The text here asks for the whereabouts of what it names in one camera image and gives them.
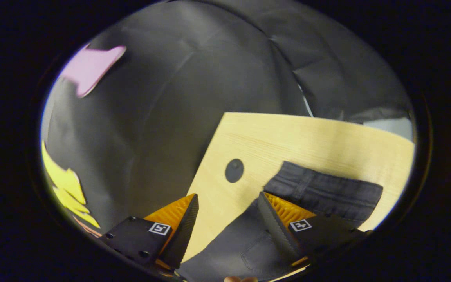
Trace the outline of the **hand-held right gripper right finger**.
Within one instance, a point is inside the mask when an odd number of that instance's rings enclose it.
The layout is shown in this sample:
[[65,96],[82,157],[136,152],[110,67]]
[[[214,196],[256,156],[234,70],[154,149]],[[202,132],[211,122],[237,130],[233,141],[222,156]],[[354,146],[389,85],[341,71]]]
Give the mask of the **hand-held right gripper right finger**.
[[279,254],[293,267],[331,261],[371,234],[335,214],[316,215],[267,192],[259,193],[258,209]]

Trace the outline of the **dark grey jeans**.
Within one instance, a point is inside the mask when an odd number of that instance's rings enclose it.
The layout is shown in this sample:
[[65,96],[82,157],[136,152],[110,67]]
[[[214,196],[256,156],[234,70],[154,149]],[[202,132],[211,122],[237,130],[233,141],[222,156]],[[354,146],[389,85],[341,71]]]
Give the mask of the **dark grey jeans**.
[[[336,215],[358,228],[376,208],[383,186],[283,162],[263,190],[316,215]],[[277,251],[257,200],[178,269],[190,282],[223,282],[227,276],[271,280],[289,271],[290,261]]]

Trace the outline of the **black round table grommet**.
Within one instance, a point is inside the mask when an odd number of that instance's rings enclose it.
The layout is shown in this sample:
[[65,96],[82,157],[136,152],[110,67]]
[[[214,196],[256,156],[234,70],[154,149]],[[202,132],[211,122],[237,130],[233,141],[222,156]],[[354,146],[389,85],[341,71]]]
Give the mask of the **black round table grommet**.
[[244,165],[240,159],[232,159],[226,166],[224,176],[230,183],[236,183],[240,180],[244,173]]

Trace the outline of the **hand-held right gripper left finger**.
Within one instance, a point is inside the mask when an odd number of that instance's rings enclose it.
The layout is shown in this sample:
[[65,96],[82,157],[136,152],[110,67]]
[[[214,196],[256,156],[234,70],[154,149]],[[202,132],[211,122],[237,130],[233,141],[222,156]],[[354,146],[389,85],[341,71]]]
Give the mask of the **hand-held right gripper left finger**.
[[99,239],[147,271],[175,271],[186,253],[198,210],[198,195],[190,194],[144,218],[129,216]]

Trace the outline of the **black backdrop cloth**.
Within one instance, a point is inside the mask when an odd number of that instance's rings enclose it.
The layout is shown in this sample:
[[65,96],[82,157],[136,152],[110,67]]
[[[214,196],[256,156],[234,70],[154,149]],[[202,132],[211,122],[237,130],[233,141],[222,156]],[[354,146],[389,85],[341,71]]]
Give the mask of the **black backdrop cloth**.
[[413,139],[412,106],[389,64],[328,15],[296,0],[164,0],[87,47],[124,54],[84,97],[64,75],[40,142],[85,197],[58,188],[97,237],[184,196],[225,112],[288,114]]

